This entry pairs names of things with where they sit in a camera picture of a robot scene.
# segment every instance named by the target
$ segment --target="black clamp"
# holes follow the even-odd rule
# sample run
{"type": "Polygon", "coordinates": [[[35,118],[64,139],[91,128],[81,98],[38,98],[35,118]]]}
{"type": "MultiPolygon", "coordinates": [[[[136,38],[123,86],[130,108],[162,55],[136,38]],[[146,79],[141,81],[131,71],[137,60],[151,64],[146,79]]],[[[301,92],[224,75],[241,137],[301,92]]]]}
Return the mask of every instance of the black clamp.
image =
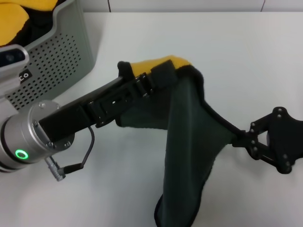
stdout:
{"type": "Polygon", "coordinates": [[[303,122],[292,118],[283,107],[250,125],[250,130],[232,142],[233,147],[243,147],[255,160],[275,166],[278,172],[288,174],[295,161],[303,157],[301,141],[303,122]],[[267,131],[267,145],[258,141],[258,135],[267,131]]]}

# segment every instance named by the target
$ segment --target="cloth item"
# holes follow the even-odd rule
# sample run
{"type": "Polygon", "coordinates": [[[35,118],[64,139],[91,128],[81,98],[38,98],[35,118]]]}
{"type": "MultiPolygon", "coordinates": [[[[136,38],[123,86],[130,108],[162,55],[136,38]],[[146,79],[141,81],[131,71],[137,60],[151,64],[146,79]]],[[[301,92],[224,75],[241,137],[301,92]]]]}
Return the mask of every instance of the cloth item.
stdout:
{"type": "MultiPolygon", "coordinates": [[[[186,60],[173,56],[168,59],[178,67],[178,82],[141,100],[116,122],[122,127],[168,130],[163,195],[154,217],[158,227],[189,227],[199,210],[202,189],[216,156],[241,131],[205,102],[199,71],[186,60]]],[[[131,64],[136,72],[133,76],[153,72],[150,67],[156,65],[147,62],[139,63],[140,70],[134,69],[138,64],[131,64]]]]}
{"type": "Polygon", "coordinates": [[[53,10],[64,1],[0,0],[0,32],[4,34],[0,46],[26,46],[48,33],[53,27],[53,10]],[[6,5],[15,7],[8,10],[6,5]]]}

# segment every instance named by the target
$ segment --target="dark green fabric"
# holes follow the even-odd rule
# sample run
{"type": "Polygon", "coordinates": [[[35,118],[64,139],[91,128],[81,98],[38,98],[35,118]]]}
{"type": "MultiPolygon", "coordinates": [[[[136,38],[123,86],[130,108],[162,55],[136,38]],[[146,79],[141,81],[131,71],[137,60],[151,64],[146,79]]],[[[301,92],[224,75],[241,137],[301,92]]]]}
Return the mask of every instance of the dark green fabric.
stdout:
{"type": "Polygon", "coordinates": [[[201,96],[193,78],[182,77],[120,119],[122,127],[168,130],[163,196],[155,210],[159,227],[192,225],[215,157],[235,137],[202,107],[201,96]]]}

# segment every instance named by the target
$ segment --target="green led light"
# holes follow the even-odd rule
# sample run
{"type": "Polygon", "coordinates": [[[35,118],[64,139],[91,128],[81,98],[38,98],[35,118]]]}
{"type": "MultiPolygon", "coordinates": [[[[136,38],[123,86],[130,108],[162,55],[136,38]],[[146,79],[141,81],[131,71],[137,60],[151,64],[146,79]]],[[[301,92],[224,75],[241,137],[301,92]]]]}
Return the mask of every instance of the green led light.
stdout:
{"type": "Polygon", "coordinates": [[[28,154],[23,150],[16,150],[15,154],[20,159],[28,159],[28,154]]]}

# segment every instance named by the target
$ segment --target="gray plastic basket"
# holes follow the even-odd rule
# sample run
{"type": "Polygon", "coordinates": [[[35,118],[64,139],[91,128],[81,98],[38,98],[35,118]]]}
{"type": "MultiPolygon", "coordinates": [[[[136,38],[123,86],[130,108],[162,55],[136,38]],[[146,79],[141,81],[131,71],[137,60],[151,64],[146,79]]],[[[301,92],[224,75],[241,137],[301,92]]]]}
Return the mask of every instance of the gray plastic basket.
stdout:
{"type": "Polygon", "coordinates": [[[94,67],[80,0],[57,6],[52,30],[25,48],[30,61],[23,73],[29,70],[32,77],[6,96],[19,111],[33,102],[54,99],[94,67]]]}

